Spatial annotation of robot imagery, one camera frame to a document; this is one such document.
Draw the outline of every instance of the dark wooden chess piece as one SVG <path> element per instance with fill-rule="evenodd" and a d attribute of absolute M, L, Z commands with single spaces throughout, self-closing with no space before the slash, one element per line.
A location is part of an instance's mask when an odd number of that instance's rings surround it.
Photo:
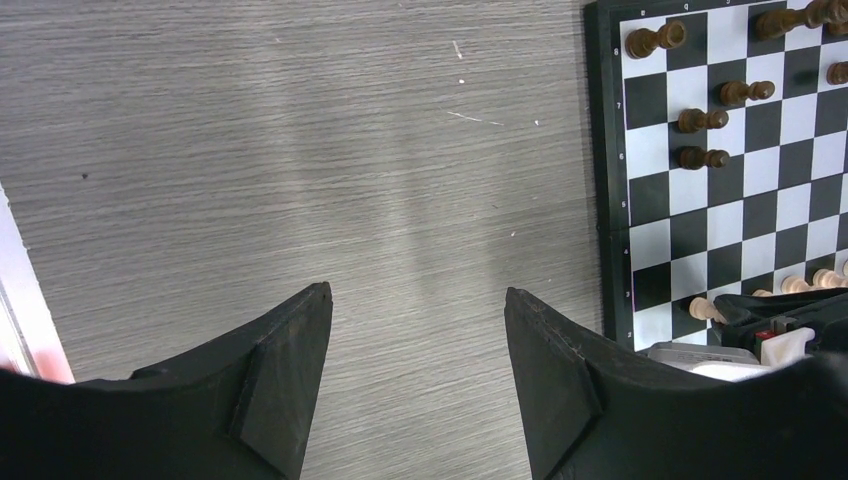
<path fill-rule="evenodd" d="M 817 28 L 825 23 L 845 22 L 848 22 L 848 0 L 813 0 L 803 10 L 781 8 L 760 15 L 756 30 L 760 40 L 770 40 L 801 25 Z"/>
<path fill-rule="evenodd" d="M 645 58 L 652 54 L 657 47 L 672 49 L 683 45 L 686 41 L 686 26 L 680 20 L 672 20 L 656 32 L 640 28 L 627 35 L 624 49 L 633 58 Z"/>
<path fill-rule="evenodd" d="M 848 83 L 848 62 L 834 63 L 827 69 L 827 83 L 843 85 Z"/>
<path fill-rule="evenodd" d="M 745 100 L 765 100 L 774 95 L 774 89 L 774 83 L 768 80 L 751 85 L 733 81 L 722 85 L 719 98 L 721 103 L 727 106 L 742 105 Z"/>
<path fill-rule="evenodd" d="M 840 36 L 848 34 L 848 22 L 845 23 L 828 23 L 827 31 L 831 35 Z"/>
<path fill-rule="evenodd" d="M 677 163 L 687 170 L 698 170 L 704 166 L 721 168 L 730 161 L 730 154 L 724 150 L 704 150 L 701 147 L 686 147 L 680 151 Z"/>
<path fill-rule="evenodd" d="M 704 113 L 699 108 L 689 108 L 680 112 L 677 117 L 677 128 L 683 133 L 695 133 L 699 130 L 724 128 L 730 117 L 724 110 L 714 110 Z"/>

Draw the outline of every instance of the gray wooden surface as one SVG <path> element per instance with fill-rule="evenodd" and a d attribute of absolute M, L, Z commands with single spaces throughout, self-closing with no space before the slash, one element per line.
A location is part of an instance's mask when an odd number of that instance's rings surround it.
<path fill-rule="evenodd" d="M 506 288 L 600 321 L 578 2 L 134 3 L 0 7 L 0 181 L 78 378 L 328 280 L 303 478 L 528 478 Z"/>

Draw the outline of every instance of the white pawn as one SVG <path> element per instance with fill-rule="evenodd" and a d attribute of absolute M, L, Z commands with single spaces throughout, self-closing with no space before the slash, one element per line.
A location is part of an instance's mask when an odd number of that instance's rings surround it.
<path fill-rule="evenodd" d="M 819 287 L 810 286 L 803 278 L 790 275 L 780 284 L 780 290 L 783 293 L 801 293 L 809 292 L 810 290 L 819 290 Z"/>
<path fill-rule="evenodd" d="M 715 308 L 713 302 L 703 297 L 695 297 L 692 299 L 692 303 L 689 304 L 689 315 L 692 315 L 698 320 L 713 319 L 718 323 L 727 323 L 724 315 Z"/>
<path fill-rule="evenodd" d="M 833 270 L 821 269 L 813 275 L 813 285 L 822 288 L 846 288 L 848 278 L 842 278 Z"/>

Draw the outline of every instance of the chessboard frame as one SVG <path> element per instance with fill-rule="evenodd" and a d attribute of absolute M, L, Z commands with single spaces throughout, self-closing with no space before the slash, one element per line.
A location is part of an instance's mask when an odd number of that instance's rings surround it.
<path fill-rule="evenodd" d="M 592 149 L 601 257 L 604 335 L 633 350 L 633 293 L 630 264 L 625 105 L 620 55 L 621 22 L 685 15 L 728 6 L 780 0 L 598 0 L 584 9 Z"/>

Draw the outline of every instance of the chess piece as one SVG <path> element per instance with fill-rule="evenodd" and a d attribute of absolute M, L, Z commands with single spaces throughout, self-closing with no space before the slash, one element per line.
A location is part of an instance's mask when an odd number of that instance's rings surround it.
<path fill-rule="evenodd" d="M 745 82 L 727 82 L 721 86 L 719 94 L 721 103 L 727 106 L 743 105 L 745 100 L 765 100 L 774 95 L 774 83 L 768 80 L 754 82 L 748 85 Z"/>
<path fill-rule="evenodd" d="M 803 278 L 795 275 L 786 277 L 780 284 L 780 290 L 783 293 L 800 293 L 809 292 L 810 290 L 820 290 L 821 287 L 814 287 L 804 281 Z"/>
<path fill-rule="evenodd" d="M 831 35 L 839 36 L 848 33 L 848 22 L 845 23 L 828 23 L 827 31 Z"/>
<path fill-rule="evenodd" d="M 698 170 L 704 166 L 721 168 L 730 161 L 730 154 L 724 150 L 704 150 L 701 147 L 686 147 L 680 151 L 677 163 L 687 170 Z"/>
<path fill-rule="evenodd" d="M 831 85 L 848 83 L 848 62 L 838 62 L 828 67 L 827 83 Z"/>
<path fill-rule="evenodd" d="M 781 8 L 760 15 L 756 31 L 760 40 L 770 40 L 801 25 L 818 28 L 825 23 L 845 22 L 848 22 L 848 0 L 813 0 L 803 10 Z"/>
<path fill-rule="evenodd" d="M 848 278 L 842 278 L 833 270 L 818 270 L 813 274 L 813 285 L 821 288 L 848 288 Z"/>
<path fill-rule="evenodd" d="M 714 128 L 724 128 L 730 117 L 724 110 L 714 110 L 709 113 L 704 113 L 698 108 L 689 108 L 680 112 L 677 117 L 677 128 L 683 133 L 695 133 L 704 128 L 712 130 Z"/>
<path fill-rule="evenodd" d="M 686 41 L 686 26 L 680 20 L 672 20 L 656 32 L 647 28 L 634 30 L 627 35 L 624 49 L 633 58 L 645 58 L 654 53 L 657 47 L 672 49 Z"/>
<path fill-rule="evenodd" d="M 695 297 L 689 304 L 689 315 L 698 320 L 715 320 L 718 323 L 727 323 L 724 315 L 715 308 L 713 302 L 703 297 Z"/>

